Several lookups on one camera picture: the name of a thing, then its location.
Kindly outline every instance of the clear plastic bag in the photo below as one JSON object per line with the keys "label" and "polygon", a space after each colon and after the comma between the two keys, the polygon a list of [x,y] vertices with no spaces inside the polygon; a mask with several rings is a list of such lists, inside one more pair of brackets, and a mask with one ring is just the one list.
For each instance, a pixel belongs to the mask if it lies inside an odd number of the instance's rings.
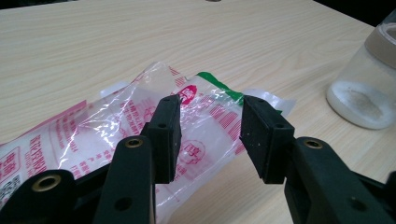
{"label": "clear plastic bag", "polygon": [[[73,106],[0,146],[0,206],[32,175],[65,169],[80,178],[108,164],[117,143],[140,134],[158,102],[169,94],[183,98],[183,137],[175,181],[156,186],[157,222],[167,222],[198,188],[245,149],[239,140],[243,94],[231,91],[209,73],[187,80],[164,63],[152,64],[121,90],[94,103]],[[294,105],[274,99],[282,106]]]}

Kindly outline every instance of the light wood surface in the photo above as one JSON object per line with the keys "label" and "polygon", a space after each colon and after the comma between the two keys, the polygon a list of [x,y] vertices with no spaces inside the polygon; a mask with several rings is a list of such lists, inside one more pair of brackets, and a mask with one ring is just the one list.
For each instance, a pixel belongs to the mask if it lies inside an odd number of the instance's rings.
{"label": "light wood surface", "polygon": [[[396,127],[371,131],[335,114],[325,91],[373,27],[308,0],[87,0],[0,11],[0,142],[131,81],[155,61],[209,71],[236,91],[296,99],[295,136],[328,142],[348,167],[384,182]],[[283,186],[247,154],[225,166],[170,223],[291,223]]]}

